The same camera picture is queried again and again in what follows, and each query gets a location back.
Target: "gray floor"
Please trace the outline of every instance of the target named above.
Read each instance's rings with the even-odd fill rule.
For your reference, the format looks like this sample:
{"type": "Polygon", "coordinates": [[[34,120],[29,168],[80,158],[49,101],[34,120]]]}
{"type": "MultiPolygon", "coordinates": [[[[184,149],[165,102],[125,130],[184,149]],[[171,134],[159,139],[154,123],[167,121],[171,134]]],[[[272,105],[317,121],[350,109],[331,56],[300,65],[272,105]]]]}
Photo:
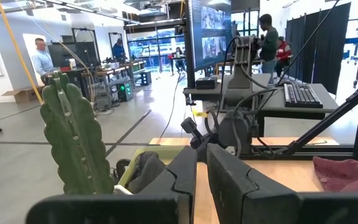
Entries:
{"type": "MultiPolygon", "coordinates": [[[[113,114],[98,117],[106,150],[111,151],[107,159],[112,167],[117,160],[131,158],[142,144],[161,135],[172,110],[176,81],[177,76],[162,75],[161,79],[153,80],[151,86],[136,89],[134,99],[122,103],[113,114]]],[[[191,116],[190,107],[185,106],[181,94],[185,83],[185,80],[181,82],[177,89],[173,115],[164,137],[191,137],[180,127],[185,113],[186,117],[191,116]]],[[[193,110],[201,111],[207,106],[210,105],[197,102],[193,110]]],[[[196,121],[201,132],[205,132],[203,118],[196,118],[196,121]]],[[[357,122],[358,108],[321,136],[331,136],[341,144],[352,144],[357,122]]],[[[301,136],[316,123],[305,119],[268,118],[265,133],[266,136],[301,136]]],[[[0,104],[0,126],[4,129],[0,133],[0,224],[24,223],[34,203],[62,194],[63,185],[43,134],[44,122],[36,101],[25,105],[0,104]]]]}

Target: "red cloth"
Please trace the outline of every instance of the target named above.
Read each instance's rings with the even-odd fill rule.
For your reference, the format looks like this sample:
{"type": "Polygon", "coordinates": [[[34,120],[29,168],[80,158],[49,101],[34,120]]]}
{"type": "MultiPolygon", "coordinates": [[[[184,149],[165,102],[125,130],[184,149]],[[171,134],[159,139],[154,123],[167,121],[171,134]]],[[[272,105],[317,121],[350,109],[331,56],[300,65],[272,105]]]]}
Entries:
{"type": "Polygon", "coordinates": [[[332,161],[314,157],[313,164],[324,190],[358,192],[358,161],[353,159],[332,161]]]}
{"type": "Polygon", "coordinates": [[[283,59],[287,59],[288,56],[290,56],[292,54],[291,49],[285,51],[286,46],[289,46],[289,45],[285,41],[283,41],[283,43],[278,47],[276,58],[283,60],[283,59]]]}

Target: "keyboard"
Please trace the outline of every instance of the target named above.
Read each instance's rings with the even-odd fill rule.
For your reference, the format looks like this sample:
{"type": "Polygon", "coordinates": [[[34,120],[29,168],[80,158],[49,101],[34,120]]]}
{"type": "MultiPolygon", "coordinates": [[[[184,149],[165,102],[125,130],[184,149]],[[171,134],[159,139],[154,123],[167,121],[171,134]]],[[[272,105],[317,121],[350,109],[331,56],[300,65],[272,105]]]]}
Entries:
{"type": "Polygon", "coordinates": [[[284,84],[285,107],[323,108],[309,84],[284,84]]]}

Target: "person in red jacket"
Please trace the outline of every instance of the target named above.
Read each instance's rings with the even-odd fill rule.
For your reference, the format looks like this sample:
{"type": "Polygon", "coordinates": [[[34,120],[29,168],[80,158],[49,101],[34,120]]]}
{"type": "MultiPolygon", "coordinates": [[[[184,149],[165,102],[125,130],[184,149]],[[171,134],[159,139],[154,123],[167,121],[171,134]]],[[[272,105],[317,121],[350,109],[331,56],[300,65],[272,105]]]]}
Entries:
{"type": "Polygon", "coordinates": [[[277,72],[277,76],[280,77],[281,73],[283,72],[284,66],[290,64],[290,58],[288,56],[290,56],[292,53],[290,46],[284,41],[284,37],[278,37],[277,45],[277,64],[275,67],[275,71],[277,72]]]}

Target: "man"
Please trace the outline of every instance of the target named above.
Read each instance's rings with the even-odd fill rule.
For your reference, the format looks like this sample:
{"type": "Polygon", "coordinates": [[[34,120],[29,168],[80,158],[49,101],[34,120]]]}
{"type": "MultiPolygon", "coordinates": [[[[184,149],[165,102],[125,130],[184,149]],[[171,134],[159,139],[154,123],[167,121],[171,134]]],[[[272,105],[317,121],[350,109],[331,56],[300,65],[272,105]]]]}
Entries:
{"type": "Polygon", "coordinates": [[[290,46],[284,41],[284,37],[278,38],[278,51],[277,51],[277,64],[275,67],[275,70],[277,72],[277,76],[280,78],[281,72],[283,71],[284,66],[287,66],[290,64],[290,58],[289,56],[291,53],[290,46]]]}
{"type": "Polygon", "coordinates": [[[112,47],[112,54],[118,61],[123,61],[125,59],[125,50],[121,38],[118,38],[116,44],[112,47]]]}
{"type": "Polygon", "coordinates": [[[35,55],[32,56],[35,71],[41,76],[41,80],[45,85],[48,85],[49,77],[52,76],[52,72],[55,70],[53,67],[52,59],[49,53],[45,50],[45,41],[41,38],[35,39],[35,55]]]}
{"type": "Polygon", "coordinates": [[[276,51],[278,32],[276,28],[272,26],[272,16],[264,14],[259,18],[259,25],[263,31],[267,31],[265,39],[259,42],[262,47],[262,51],[259,54],[262,59],[262,73],[269,73],[269,84],[273,83],[273,72],[276,66],[276,51]]]}

